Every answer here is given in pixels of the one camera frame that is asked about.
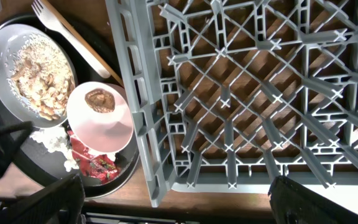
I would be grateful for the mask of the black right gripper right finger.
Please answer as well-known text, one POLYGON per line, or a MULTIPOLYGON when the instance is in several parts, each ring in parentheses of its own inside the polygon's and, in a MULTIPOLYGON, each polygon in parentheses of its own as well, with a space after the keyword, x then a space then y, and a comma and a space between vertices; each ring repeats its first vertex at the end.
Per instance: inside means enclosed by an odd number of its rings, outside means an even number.
POLYGON ((274 178, 268 196, 277 223, 358 224, 358 214, 282 175, 274 178))

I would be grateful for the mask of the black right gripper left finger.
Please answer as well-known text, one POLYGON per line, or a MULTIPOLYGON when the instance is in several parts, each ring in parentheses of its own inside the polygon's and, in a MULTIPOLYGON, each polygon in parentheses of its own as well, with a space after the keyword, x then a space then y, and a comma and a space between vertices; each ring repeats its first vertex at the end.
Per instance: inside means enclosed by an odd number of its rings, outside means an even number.
POLYGON ((0 211, 3 223, 47 223, 60 210, 68 211, 66 222, 80 221, 85 190, 78 174, 71 174, 0 211))

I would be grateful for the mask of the red snack wrapper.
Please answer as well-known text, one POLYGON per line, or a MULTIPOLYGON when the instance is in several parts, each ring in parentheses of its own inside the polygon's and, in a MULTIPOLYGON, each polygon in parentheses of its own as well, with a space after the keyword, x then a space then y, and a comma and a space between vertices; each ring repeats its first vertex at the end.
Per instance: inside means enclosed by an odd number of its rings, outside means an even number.
POLYGON ((92 177, 98 179, 101 184, 107 184, 119 176, 121 169, 115 165, 114 160, 110 160, 106 154, 91 155, 90 148, 86 147, 73 131, 67 133, 72 146, 71 154, 85 177, 92 177))

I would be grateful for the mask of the white tissue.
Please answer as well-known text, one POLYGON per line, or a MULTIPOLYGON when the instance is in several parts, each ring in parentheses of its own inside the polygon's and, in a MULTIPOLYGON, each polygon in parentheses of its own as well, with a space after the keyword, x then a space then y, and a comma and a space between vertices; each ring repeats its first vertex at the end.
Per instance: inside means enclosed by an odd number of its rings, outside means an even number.
POLYGON ((73 158, 73 151, 68 143, 68 135, 63 126, 34 131, 30 135, 30 138, 37 143, 43 144, 49 153, 61 152, 65 157, 63 165, 67 172, 70 172, 72 169, 79 169, 77 161, 73 158))

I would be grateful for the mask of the grey plate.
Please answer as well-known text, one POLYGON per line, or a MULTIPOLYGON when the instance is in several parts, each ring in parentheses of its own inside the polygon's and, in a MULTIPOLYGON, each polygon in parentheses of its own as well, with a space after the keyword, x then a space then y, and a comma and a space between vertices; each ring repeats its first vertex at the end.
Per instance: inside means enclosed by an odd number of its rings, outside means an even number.
MULTIPOLYGON (((67 120, 67 110, 66 115, 58 120, 48 121, 43 119, 22 105, 22 101, 13 95, 11 87, 7 82, 7 79, 12 75, 11 70, 14 68, 14 53, 24 45, 25 39, 30 34, 43 35, 52 40, 42 31, 24 24, 8 25, 0 30, 0 100, 3 105, 21 121, 31 121, 37 128, 51 128, 59 126, 67 120)), ((59 48, 62 50, 70 64, 74 74, 76 86, 77 79, 74 66, 67 53, 60 46, 59 48)))

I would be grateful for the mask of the rice and peanut shells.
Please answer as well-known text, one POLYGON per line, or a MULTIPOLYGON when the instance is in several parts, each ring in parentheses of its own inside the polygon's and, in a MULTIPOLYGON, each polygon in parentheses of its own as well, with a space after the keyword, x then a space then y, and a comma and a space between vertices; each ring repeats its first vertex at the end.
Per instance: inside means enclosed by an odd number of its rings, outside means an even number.
POLYGON ((14 53, 13 64, 7 82, 25 108, 48 121, 66 115, 75 79, 66 56, 55 42, 43 35, 28 35, 24 45, 14 53))

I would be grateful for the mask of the pink bowl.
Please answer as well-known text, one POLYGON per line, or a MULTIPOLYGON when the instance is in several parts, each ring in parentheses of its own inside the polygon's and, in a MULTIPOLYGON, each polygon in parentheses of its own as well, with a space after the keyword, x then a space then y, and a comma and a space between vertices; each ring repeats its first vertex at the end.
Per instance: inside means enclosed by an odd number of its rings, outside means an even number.
POLYGON ((67 120, 78 139, 88 148, 100 153, 113 153, 124 149, 134 134, 134 123, 125 89, 110 83, 86 82, 78 85, 67 102, 67 120), (97 89, 112 94, 114 111, 98 113, 87 105, 86 94, 97 89))

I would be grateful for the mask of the brown mushroom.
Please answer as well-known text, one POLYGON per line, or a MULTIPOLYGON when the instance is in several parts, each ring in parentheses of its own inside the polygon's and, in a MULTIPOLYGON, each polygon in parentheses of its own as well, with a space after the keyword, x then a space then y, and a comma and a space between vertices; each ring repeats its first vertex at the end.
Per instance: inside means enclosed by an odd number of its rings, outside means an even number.
POLYGON ((110 92, 97 88, 85 95, 86 104, 97 113, 111 113, 115 110, 115 100, 110 92))

